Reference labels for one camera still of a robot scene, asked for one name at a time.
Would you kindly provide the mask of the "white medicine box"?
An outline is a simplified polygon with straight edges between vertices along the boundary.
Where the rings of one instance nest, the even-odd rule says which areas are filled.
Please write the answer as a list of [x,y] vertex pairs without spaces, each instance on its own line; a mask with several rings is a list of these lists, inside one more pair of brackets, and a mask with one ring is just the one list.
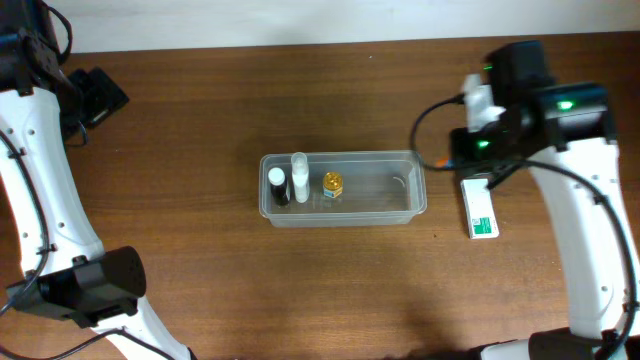
[[469,237],[472,240],[492,239],[500,235],[488,183],[484,178],[464,179],[460,182]]

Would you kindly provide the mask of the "small gold-lidded balm jar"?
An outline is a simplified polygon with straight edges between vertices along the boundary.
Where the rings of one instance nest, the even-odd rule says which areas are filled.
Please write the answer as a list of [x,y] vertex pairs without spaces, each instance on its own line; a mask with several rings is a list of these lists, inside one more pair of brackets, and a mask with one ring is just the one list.
[[344,180],[338,172],[328,172],[323,178],[323,194],[329,198],[339,197],[344,189]]

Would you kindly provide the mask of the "dark bottle white cap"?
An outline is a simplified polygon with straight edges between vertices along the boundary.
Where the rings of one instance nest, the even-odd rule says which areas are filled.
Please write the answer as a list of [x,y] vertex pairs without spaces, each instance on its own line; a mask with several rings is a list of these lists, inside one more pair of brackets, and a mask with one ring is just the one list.
[[281,207],[288,206],[291,194],[285,172],[279,167],[271,168],[268,172],[268,181],[274,202]]

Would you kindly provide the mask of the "white lotion bottle clear cap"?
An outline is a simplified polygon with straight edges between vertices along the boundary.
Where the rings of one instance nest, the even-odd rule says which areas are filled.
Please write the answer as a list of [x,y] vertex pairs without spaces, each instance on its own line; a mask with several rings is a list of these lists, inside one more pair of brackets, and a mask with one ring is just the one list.
[[305,203],[310,195],[307,156],[302,152],[294,153],[291,157],[291,166],[295,199],[298,203]]

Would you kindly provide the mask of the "orange tube white cap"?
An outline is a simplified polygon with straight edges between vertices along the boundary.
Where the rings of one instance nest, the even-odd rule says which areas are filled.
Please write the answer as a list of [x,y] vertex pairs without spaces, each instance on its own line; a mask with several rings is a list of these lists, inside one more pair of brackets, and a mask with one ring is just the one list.
[[447,168],[451,165],[451,162],[448,158],[443,158],[440,159],[436,162],[436,166],[437,167],[443,167],[443,168]]

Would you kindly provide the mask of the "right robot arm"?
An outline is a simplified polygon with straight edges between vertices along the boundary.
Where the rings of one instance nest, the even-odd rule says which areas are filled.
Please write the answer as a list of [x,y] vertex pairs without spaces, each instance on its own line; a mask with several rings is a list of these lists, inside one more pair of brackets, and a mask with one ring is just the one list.
[[607,90],[560,85],[542,45],[505,45],[468,77],[467,124],[451,139],[451,168],[491,190],[518,170],[547,206],[569,299],[566,327],[485,345],[478,359],[635,359],[639,258],[619,184],[617,131]]

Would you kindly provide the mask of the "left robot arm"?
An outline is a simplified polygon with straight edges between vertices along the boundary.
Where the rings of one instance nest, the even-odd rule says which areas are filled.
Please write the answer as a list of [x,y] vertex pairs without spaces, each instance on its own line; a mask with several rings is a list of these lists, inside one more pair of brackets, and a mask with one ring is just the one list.
[[106,250],[79,199],[65,143],[128,98],[100,68],[63,71],[61,20],[42,1],[1,5],[1,181],[24,275],[6,308],[89,328],[129,359],[189,359],[146,298],[138,252]]

